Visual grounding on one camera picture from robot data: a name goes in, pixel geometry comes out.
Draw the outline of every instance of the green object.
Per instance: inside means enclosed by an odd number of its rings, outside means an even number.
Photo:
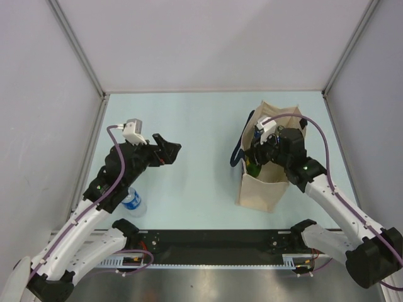
[[[252,162],[249,161],[249,159],[246,159],[246,172],[252,176],[257,178],[260,174],[260,171],[262,169],[261,165],[255,165]]]

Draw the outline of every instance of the dark blue strap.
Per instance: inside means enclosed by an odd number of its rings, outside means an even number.
[[[251,113],[249,114],[249,117],[247,118],[245,127],[242,130],[241,136],[239,137],[239,141],[237,143],[237,146],[235,147],[234,151],[232,152],[231,159],[229,161],[231,167],[235,167],[239,163],[239,161],[241,159],[245,158],[245,153],[241,149],[241,138],[242,138],[242,135],[244,134],[246,125],[249,123],[249,120],[252,118],[253,113],[254,113],[254,110],[252,110]]]

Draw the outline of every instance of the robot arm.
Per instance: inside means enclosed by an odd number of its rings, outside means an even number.
[[[296,128],[277,128],[274,120],[265,118],[255,128],[264,134],[255,136],[245,155],[255,165],[269,161],[284,168],[288,180],[296,185],[331,216],[344,235],[337,235],[320,227],[312,220],[305,220],[293,228],[292,233],[301,246],[320,250],[338,262],[345,264],[350,276],[362,287],[369,288],[401,268],[391,251],[374,235],[380,234],[402,256],[403,238],[395,229],[389,230],[371,219],[357,205],[339,191],[332,189],[326,169],[318,161],[307,156],[304,136]]]
[[[107,256],[138,243],[138,229],[127,220],[116,221],[112,228],[89,247],[82,244],[96,225],[111,215],[128,195],[128,188],[147,167],[172,164],[180,144],[154,134],[151,145],[140,134],[141,121],[128,120],[118,126],[125,142],[111,148],[105,165],[84,192],[69,221],[53,240],[31,261],[27,288],[41,301],[65,301],[81,278]]]

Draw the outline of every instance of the canvas bag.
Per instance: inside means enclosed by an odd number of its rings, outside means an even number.
[[[274,212],[276,204],[283,197],[289,183],[284,173],[284,169],[279,165],[268,162],[262,166],[261,172],[257,178],[247,174],[246,163],[243,150],[247,150],[252,142],[254,126],[262,116],[276,116],[283,113],[301,114],[298,106],[289,108],[277,108],[264,101],[256,110],[249,115],[244,131],[231,157],[231,166],[234,167],[238,161],[242,164],[242,181],[239,187],[239,195],[236,204],[247,208]],[[277,125],[287,128],[298,128],[300,130],[300,118],[286,116],[276,120]],[[304,127],[302,134],[305,137],[307,128]]]

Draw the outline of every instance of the water bottle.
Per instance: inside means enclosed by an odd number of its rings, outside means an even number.
[[[143,216],[147,211],[147,205],[142,201],[138,192],[132,187],[128,189],[128,195],[122,201],[122,205],[128,209],[128,212],[133,217],[137,218]]]

